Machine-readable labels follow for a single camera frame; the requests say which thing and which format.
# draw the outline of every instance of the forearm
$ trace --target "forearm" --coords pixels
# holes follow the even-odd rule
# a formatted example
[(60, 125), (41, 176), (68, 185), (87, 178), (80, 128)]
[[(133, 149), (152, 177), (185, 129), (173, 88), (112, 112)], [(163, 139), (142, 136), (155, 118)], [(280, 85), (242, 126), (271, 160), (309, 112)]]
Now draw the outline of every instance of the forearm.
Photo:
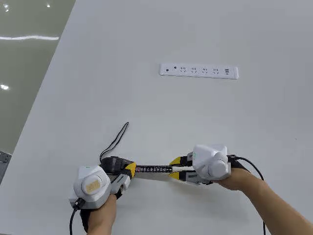
[(242, 192), (250, 199), (272, 235), (312, 235), (313, 225), (254, 176)]

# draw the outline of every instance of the black cable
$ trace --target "black cable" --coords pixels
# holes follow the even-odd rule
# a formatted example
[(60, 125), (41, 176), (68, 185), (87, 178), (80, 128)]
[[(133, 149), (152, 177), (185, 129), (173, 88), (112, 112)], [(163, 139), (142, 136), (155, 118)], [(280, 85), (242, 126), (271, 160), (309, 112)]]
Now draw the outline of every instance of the black cable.
[(122, 127), (122, 129), (121, 129), (121, 130), (119, 131), (119, 133), (117, 134), (117, 136), (115, 137), (115, 139), (114, 139), (114, 140), (112, 141), (112, 143), (109, 145), (109, 147), (107, 147), (105, 150), (102, 151), (102, 153), (100, 154), (100, 157), (99, 157), (100, 162), (101, 162), (101, 160), (102, 160), (103, 155), (105, 155), (106, 153), (110, 152), (111, 150), (113, 150), (113, 149), (118, 145), (118, 143), (121, 141), (121, 139), (122, 139), (122, 137), (123, 137), (125, 131), (127, 130), (128, 126), (129, 126), (129, 122), (126, 122), (126, 123), (124, 124), (124, 126)]
[[(253, 166), (253, 168), (259, 173), (259, 175), (260, 175), (260, 177), (261, 177), (261, 180), (264, 181), (263, 175), (261, 174), (261, 172), (259, 171), (259, 169), (255, 166), (255, 164), (253, 164), (250, 160), (248, 160), (247, 158), (237, 157), (236, 155), (231, 155), (230, 157), (233, 158), (233, 159), (235, 159), (235, 160), (244, 160), (244, 161), (246, 161), (247, 163), (251, 164), (251, 166)], [(265, 230), (265, 223), (264, 223), (264, 221), (263, 221), (263, 235), (266, 235), (266, 230)]]
[(69, 220), (69, 234), (70, 235), (73, 235), (72, 224), (73, 224), (74, 215), (77, 211), (78, 211), (77, 209), (73, 210), (72, 216), (70, 217), (70, 220)]
[(73, 235), (72, 225), (73, 225), (74, 215), (78, 210), (82, 208), (84, 204), (85, 204), (85, 200), (83, 198), (78, 198), (73, 205), (73, 213), (69, 219), (69, 234), (70, 235)]
[(261, 180), (264, 181), (263, 175), (261, 174), (261, 172), (259, 171), (259, 169), (255, 166), (255, 164), (253, 164), (250, 160), (248, 160), (247, 158), (242, 158), (242, 157), (237, 157), (237, 156), (235, 156), (233, 159), (235, 159), (235, 160), (244, 160), (244, 161), (246, 161), (247, 163), (251, 164), (251, 166), (253, 166), (253, 168), (259, 173), (259, 175), (260, 175), (260, 177), (261, 177)]

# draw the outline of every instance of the black wire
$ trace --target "black wire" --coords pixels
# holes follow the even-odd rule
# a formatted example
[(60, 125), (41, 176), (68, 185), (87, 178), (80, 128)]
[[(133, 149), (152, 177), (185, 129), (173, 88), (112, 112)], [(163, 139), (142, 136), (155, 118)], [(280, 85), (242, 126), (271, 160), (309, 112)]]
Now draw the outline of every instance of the black wire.
[(69, 234), (70, 235), (73, 235), (72, 224), (73, 224), (73, 218), (76, 212), (77, 212), (77, 209), (74, 209), (72, 216), (70, 217), (70, 220), (69, 220)]
[[(242, 157), (234, 157), (233, 159), (235, 160), (244, 160), (246, 161), (247, 163), (251, 164), (251, 166), (253, 166), (253, 168), (259, 173), (260, 177), (261, 177), (261, 180), (264, 181), (264, 177), (263, 175), (261, 174), (261, 172), (259, 171), (259, 169), (250, 161), (248, 160), (247, 158), (242, 158)], [(263, 235), (266, 235), (266, 230), (265, 230), (265, 223), (263, 221)]]
[(235, 160), (244, 160), (247, 163), (251, 164), (251, 166), (253, 166), (253, 168), (259, 173), (261, 180), (264, 181), (263, 175), (261, 174), (261, 172), (259, 171), (259, 169), (255, 166), (255, 164), (253, 164), (250, 160), (248, 160), (247, 158), (242, 158), (242, 157), (234, 157)]
[(109, 147), (107, 147), (105, 150), (102, 151), (102, 153), (100, 154), (100, 161), (102, 160), (102, 157), (103, 155), (105, 155), (106, 153), (110, 152), (111, 150), (113, 150), (117, 145), (118, 143), (121, 141), (125, 131), (127, 130), (129, 126), (129, 122), (126, 122), (124, 124), (124, 126), (122, 127), (122, 129), (119, 131), (119, 133), (117, 134), (117, 136), (115, 137), (115, 139), (112, 141), (112, 143), (109, 145)]

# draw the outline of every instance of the white plastic housing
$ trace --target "white plastic housing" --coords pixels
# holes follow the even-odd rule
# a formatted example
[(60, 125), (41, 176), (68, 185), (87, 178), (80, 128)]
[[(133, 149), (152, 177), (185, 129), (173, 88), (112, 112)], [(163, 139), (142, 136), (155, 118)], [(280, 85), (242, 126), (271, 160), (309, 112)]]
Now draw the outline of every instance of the white plastic housing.
[(109, 177), (100, 166), (81, 166), (69, 201), (73, 205), (77, 198), (83, 198), (86, 201), (83, 209), (96, 209), (105, 203), (111, 187)]
[(222, 144), (196, 145), (193, 150), (193, 168), (207, 180), (221, 180), (230, 175), (227, 147)]

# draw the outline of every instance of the hand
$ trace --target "hand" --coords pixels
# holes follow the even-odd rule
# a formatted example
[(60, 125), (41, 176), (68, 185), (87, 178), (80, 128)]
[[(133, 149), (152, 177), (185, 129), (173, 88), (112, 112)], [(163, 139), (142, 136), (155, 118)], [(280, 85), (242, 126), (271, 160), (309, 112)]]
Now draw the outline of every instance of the hand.
[(252, 183), (251, 181), (253, 180), (258, 180), (258, 178), (256, 178), (250, 172), (240, 168), (232, 168), (231, 175), (228, 178), (213, 182), (229, 190), (243, 191), (246, 186)]
[(116, 196), (111, 194), (102, 207), (90, 213), (88, 235), (110, 235), (115, 217)]

